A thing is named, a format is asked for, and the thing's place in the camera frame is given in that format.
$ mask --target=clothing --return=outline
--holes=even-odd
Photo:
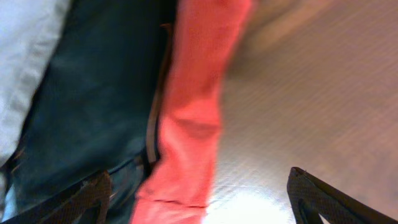
[[[0,168],[16,150],[32,96],[60,38],[69,3],[0,1]],[[5,174],[0,174],[0,220],[6,187]]]
[[[160,1],[75,0],[10,163],[18,212],[108,170],[127,223],[164,46]]]
[[[131,223],[200,223],[220,137],[221,81],[251,1],[180,1],[160,115],[161,160]]]
[[[107,222],[128,222],[144,179],[134,158],[145,149],[167,38],[160,25],[172,22],[164,2],[73,1],[9,161],[18,212],[108,170]],[[181,1],[178,8],[160,116],[162,159],[138,194],[134,223],[198,223],[204,214],[222,74],[250,1]]]
[[[4,216],[2,217],[2,222],[6,221],[12,217],[14,217],[17,213],[17,206],[15,204],[16,198],[15,198],[15,189],[13,186],[10,187],[10,189],[7,192],[6,198],[5,198],[5,207],[4,207]]]

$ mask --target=metal floor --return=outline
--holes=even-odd
[[[396,0],[260,3],[224,86],[205,223],[295,223],[293,166],[398,219],[397,12]]]

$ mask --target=red fabric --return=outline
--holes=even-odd
[[[221,81],[251,0],[180,0],[160,114],[162,159],[138,192],[133,224],[200,223],[215,174]]]

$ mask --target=white fabric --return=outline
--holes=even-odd
[[[0,167],[16,150],[69,5],[69,0],[0,0]],[[0,178],[0,204],[4,186]]]
[[[17,213],[17,208],[16,208],[15,188],[12,185],[5,199],[5,208],[3,212],[4,215],[2,217],[2,220],[0,220],[0,222],[4,222],[14,217],[16,213]]]

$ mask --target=red shirt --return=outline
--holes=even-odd
[[[251,0],[181,0],[160,114],[162,155],[137,194],[133,224],[200,223],[215,174],[224,70]]]

